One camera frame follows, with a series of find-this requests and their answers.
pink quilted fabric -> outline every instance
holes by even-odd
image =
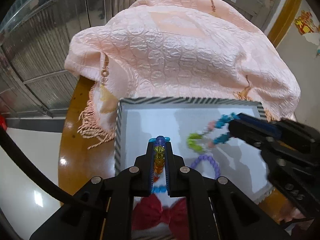
[[[76,34],[65,68],[97,81],[92,104],[104,131],[122,97],[236,98],[246,76],[248,96],[276,118],[291,117],[300,97],[268,38],[222,0],[138,0]]]

tiled floor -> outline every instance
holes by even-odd
[[[7,133],[33,164],[58,184],[61,133],[8,128]],[[60,203],[32,182],[0,148],[0,207],[17,234],[27,240]]]

red bow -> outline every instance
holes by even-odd
[[[132,212],[132,230],[144,230],[163,222],[178,240],[189,240],[186,199],[182,198],[171,208],[162,208],[155,194],[144,197]]]

beaded string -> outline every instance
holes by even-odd
[[[209,161],[210,164],[212,165],[212,167],[214,168],[214,179],[217,179],[218,177],[221,176],[219,165],[212,156],[200,155],[198,158],[196,158],[193,161],[193,163],[191,163],[190,168],[195,169],[196,166],[199,164],[199,162],[201,162],[203,160]]]
[[[151,193],[165,193],[165,192],[167,192],[167,186],[159,186],[159,187],[153,186]]]
[[[202,139],[205,135],[212,132],[214,128],[221,129],[227,123],[233,119],[239,119],[235,113],[231,113],[230,116],[223,114],[218,121],[212,121],[201,133],[190,133],[187,139],[187,145],[189,148],[193,149],[195,152],[204,153],[205,149],[201,145],[196,143],[196,140]],[[212,140],[210,147],[214,147],[217,144],[224,144],[231,138],[230,133],[221,134],[219,137]]]
[[[164,168],[164,146],[166,143],[166,138],[163,136],[158,136],[156,138],[156,141],[153,142],[155,147],[154,147],[154,176],[153,176],[153,182],[156,182],[159,178],[160,175],[162,174],[163,168]]]

wooden table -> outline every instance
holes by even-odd
[[[94,176],[110,178],[113,176],[114,141],[103,143],[90,150],[87,148],[98,142],[97,139],[83,139],[77,133],[81,120],[80,113],[86,107],[88,93],[94,82],[80,77],[67,113],[64,124],[59,161],[59,187],[74,194]],[[275,221],[279,219],[279,211],[286,198],[277,190],[259,204]]]

